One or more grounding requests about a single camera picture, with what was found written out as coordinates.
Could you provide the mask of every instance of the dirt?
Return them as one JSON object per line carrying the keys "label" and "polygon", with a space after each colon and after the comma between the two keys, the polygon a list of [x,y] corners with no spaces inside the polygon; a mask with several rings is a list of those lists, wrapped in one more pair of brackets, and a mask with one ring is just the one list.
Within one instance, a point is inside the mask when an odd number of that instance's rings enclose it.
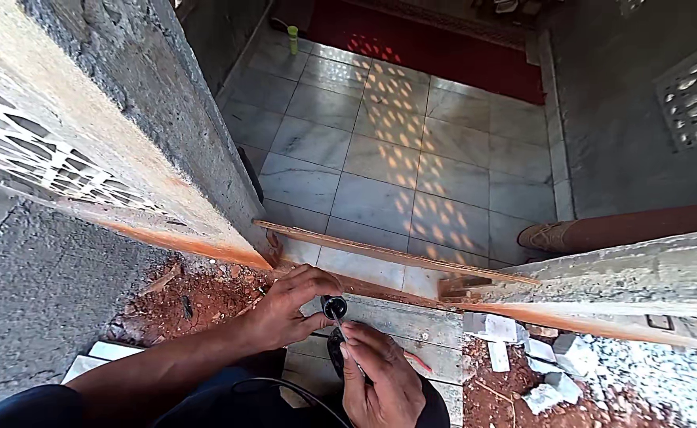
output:
{"label": "dirt", "polygon": [[495,373],[491,370],[488,347],[484,340],[473,339],[463,349],[468,374],[464,384],[463,414],[465,428],[660,428],[670,426],[658,420],[649,404],[631,390],[615,395],[608,401],[610,411],[604,411],[591,400],[586,385],[578,404],[561,403],[540,413],[531,413],[520,398],[544,380],[542,374],[528,367],[522,346],[508,346],[510,371]]}
{"label": "dirt", "polygon": [[237,264],[172,258],[148,274],[150,283],[109,323],[106,338],[147,347],[205,330],[254,307],[272,286],[270,277]]}

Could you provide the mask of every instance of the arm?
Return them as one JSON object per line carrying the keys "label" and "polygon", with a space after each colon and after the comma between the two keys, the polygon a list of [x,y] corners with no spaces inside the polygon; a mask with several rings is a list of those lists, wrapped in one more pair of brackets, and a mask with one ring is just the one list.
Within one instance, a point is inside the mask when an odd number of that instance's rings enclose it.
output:
{"label": "arm", "polygon": [[246,315],[102,365],[67,386],[82,395],[88,422],[147,423],[226,365],[333,324],[322,313],[304,317],[298,309],[315,296],[341,292],[332,275],[302,265],[277,281]]}

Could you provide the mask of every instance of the wooden strip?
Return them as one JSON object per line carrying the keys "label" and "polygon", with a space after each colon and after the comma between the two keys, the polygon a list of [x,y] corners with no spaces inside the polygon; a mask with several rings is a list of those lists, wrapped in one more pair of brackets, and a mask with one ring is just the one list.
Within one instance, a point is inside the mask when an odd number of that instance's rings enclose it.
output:
{"label": "wooden strip", "polygon": [[336,250],[348,251],[349,253],[361,254],[379,260],[390,261],[392,263],[413,266],[417,268],[426,268],[434,270],[442,270],[444,272],[461,273],[462,275],[473,275],[476,277],[498,279],[500,281],[512,281],[518,283],[532,284],[540,286],[541,281],[534,278],[520,277],[511,273],[502,273],[496,270],[485,269],[482,267],[467,266],[465,264],[450,263],[446,261],[433,260],[416,256],[413,254],[402,253],[401,251],[391,250],[389,248],[377,247],[375,245],[362,244],[360,242],[349,241],[347,239],[334,238],[328,235],[322,235],[305,229],[278,225],[276,223],[265,222],[264,220],[253,220],[254,225],[261,226],[265,229],[274,230],[282,233],[288,238],[293,238],[299,241],[310,242],[316,245],[323,245]]}
{"label": "wooden strip", "polygon": [[[348,303],[346,321],[360,321],[377,328],[385,334],[417,340],[429,344],[462,349],[462,316],[452,312],[408,306],[375,298],[344,293]],[[301,307],[304,315],[322,310],[319,298],[314,298]],[[318,333],[330,334],[333,327]]]}

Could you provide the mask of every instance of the right hand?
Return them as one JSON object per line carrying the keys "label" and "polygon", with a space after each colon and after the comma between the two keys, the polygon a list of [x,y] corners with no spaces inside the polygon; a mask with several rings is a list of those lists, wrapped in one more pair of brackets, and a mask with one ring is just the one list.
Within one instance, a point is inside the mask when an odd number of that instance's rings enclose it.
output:
{"label": "right hand", "polygon": [[[343,354],[343,407],[356,428],[412,428],[425,407],[422,383],[404,350],[374,328],[346,321]],[[357,363],[372,379],[364,383]]]}

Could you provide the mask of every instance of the left hand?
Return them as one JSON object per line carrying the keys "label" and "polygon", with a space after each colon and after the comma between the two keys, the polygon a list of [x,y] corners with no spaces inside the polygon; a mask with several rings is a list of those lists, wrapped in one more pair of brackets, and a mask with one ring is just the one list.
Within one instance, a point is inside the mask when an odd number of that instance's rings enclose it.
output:
{"label": "left hand", "polygon": [[275,350],[304,340],[333,325],[324,313],[305,317],[299,309],[316,296],[341,296],[343,287],[322,269],[302,264],[280,278],[255,309],[243,315],[245,331],[258,351]]}

